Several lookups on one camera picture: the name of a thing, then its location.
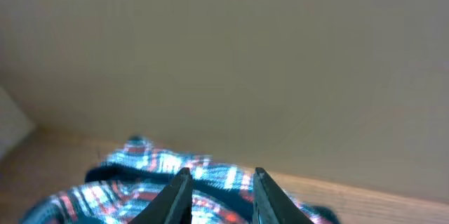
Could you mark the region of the red blue plaid garment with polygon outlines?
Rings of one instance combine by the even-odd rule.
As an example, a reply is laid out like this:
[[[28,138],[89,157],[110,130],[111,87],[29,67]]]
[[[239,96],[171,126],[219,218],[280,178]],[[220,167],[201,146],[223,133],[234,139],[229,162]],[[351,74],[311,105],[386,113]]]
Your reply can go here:
[[[51,195],[31,208],[25,223],[130,223],[182,168],[193,178],[192,223],[253,223],[253,175],[208,156],[155,148],[135,136],[91,169],[83,185]],[[336,223],[327,208],[287,194],[313,223]]]

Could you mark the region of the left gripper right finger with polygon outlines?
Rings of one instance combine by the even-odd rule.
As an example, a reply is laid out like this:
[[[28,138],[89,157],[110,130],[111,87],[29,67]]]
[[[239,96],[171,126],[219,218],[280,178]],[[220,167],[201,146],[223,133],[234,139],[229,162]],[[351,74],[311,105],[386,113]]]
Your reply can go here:
[[[254,224],[313,224],[261,167],[253,175]]]

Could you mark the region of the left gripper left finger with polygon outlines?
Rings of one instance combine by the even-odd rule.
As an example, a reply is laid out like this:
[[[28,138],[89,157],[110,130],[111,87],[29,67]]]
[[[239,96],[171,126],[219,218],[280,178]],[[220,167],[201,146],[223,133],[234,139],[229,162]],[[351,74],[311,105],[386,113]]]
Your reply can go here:
[[[182,168],[129,224],[191,224],[193,178]]]

